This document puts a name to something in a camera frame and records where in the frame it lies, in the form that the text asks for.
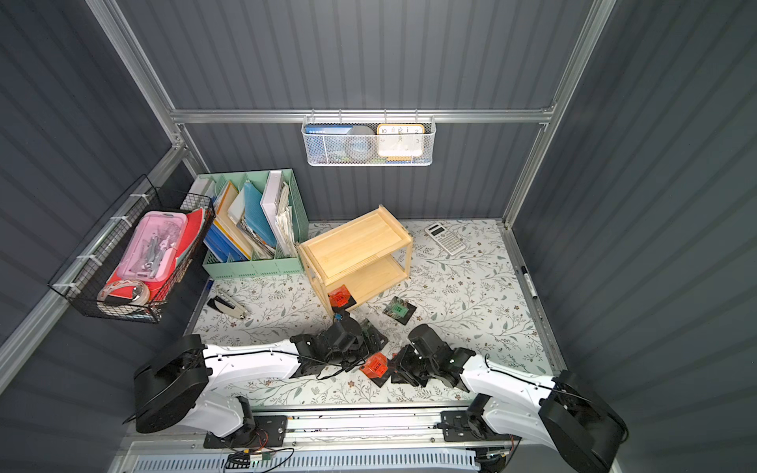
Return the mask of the red tea bag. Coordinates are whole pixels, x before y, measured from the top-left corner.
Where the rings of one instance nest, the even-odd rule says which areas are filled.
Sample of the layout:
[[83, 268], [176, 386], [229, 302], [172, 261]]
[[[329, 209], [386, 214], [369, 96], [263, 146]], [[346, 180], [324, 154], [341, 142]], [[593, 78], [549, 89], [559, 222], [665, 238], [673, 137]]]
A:
[[392, 376], [390, 373], [390, 367], [388, 366], [388, 358], [386, 358], [381, 352], [372, 354], [372, 356], [364, 362], [360, 371], [378, 387], [383, 387]]
[[329, 305], [335, 313], [347, 311], [349, 307], [356, 305], [356, 300], [345, 285], [341, 285], [328, 294]]

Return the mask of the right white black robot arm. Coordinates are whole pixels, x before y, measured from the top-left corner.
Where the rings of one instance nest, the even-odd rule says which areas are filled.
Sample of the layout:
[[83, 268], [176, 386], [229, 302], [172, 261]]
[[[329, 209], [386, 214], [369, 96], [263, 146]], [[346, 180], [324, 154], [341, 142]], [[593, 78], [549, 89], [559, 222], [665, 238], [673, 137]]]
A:
[[558, 453], [577, 472], [608, 472], [629, 429], [621, 416], [573, 372], [538, 376], [499, 365], [466, 348], [453, 348], [427, 324], [390, 361], [401, 382], [430, 380], [472, 395], [463, 411], [446, 411], [447, 441], [521, 439]]

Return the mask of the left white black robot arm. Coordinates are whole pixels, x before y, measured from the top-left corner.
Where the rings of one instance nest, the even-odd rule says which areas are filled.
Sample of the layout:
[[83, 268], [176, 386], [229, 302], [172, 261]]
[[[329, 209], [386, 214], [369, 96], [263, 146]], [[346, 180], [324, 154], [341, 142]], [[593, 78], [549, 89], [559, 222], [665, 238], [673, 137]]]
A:
[[127, 420], [140, 434], [180, 425], [236, 437], [252, 429], [254, 416], [244, 396], [223, 393], [226, 386], [319, 376], [328, 367], [350, 372], [371, 355], [362, 326], [347, 313], [320, 333], [263, 345], [219, 346], [198, 334], [183, 336], [136, 370]]

